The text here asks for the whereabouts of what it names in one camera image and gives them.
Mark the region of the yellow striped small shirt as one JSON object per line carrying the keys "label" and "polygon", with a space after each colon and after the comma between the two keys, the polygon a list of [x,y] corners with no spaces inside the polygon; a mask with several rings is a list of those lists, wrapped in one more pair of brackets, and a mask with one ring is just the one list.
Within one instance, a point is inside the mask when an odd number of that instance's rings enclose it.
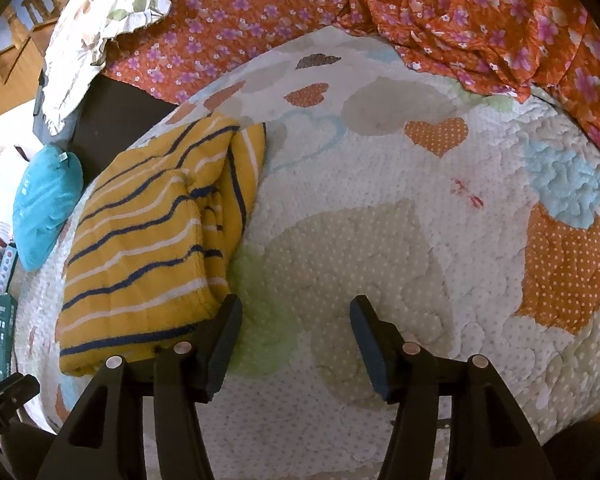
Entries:
{"label": "yellow striped small shirt", "polygon": [[146,360],[213,318],[258,194],[266,128],[213,113],[120,155],[76,224],[56,324],[60,370]]}

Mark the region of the green remote control box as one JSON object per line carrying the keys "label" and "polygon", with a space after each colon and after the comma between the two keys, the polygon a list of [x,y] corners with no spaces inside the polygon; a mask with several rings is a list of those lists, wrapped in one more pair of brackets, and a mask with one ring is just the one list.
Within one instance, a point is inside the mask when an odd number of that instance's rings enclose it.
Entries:
{"label": "green remote control box", "polygon": [[10,375],[17,300],[8,292],[8,288],[17,260],[17,248],[9,244],[3,252],[0,265],[0,382]]}

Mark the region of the white quilted heart blanket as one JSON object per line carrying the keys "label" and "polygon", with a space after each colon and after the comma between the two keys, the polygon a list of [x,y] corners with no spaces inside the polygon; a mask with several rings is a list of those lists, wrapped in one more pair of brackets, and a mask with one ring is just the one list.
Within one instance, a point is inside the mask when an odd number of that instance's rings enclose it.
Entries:
{"label": "white quilted heart blanket", "polygon": [[600,411],[600,150],[548,96],[477,96],[325,28],[151,118],[125,149],[140,180],[212,112],[266,127],[228,271],[242,334],[199,411],[218,478],[378,475],[394,411],[358,295],[435,356],[486,356],[541,441]]}

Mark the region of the teal blue cloth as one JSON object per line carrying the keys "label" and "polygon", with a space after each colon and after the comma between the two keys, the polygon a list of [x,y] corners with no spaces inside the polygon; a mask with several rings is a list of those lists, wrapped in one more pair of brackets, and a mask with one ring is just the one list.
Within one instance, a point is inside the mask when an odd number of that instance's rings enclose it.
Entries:
{"label": "teal blue cloth", "polygon": [[14,241],[24,270],[34,272],[45,263],[83,185],[82,166],[75,154],[46,145],[32,157],[12,211]]}

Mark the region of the white plastic bag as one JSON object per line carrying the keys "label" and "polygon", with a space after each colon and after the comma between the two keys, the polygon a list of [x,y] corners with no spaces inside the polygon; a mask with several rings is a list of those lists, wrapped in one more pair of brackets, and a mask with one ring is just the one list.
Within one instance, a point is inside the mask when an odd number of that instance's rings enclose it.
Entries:
{"label": "white plastic bag", "polygon": [[0,252],[12,241],[12,212],[31,158],[43,147],[33,133],[34,101],[0,115]]}

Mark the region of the wooden stair railing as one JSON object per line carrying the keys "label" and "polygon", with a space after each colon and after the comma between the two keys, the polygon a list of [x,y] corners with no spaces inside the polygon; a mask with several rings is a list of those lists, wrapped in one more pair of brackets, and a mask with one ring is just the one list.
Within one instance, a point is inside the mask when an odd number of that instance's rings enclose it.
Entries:
{"label": "wooden stair railing", "polygon": [[35,97],[50,36],[68,1],[0,1],[0,115]]}

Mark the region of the red floral bedsheet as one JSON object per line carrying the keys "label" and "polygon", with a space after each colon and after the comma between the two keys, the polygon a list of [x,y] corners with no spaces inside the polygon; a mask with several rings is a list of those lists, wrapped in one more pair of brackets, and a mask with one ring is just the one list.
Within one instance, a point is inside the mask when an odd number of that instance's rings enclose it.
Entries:
{"label": "red floral bedsheet", "polygon": [[524,101],[552,96],[600,149],[600,26],[583,0],[170,0],[117,39],[106,75],[178,104],[285,42],[335,25],[377,36],[412,70]]}

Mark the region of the white floral pillow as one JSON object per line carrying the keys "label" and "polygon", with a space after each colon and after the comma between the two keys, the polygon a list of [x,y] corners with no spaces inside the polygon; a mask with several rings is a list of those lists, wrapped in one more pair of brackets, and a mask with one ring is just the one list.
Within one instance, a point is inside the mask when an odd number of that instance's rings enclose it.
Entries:
{"label": "white floral pillow", "polygon": [[42,113],[51,136],[58,136],[105,68],[107,46],[161,21],[171,0],[69,0],[55,25],[44,58]]}

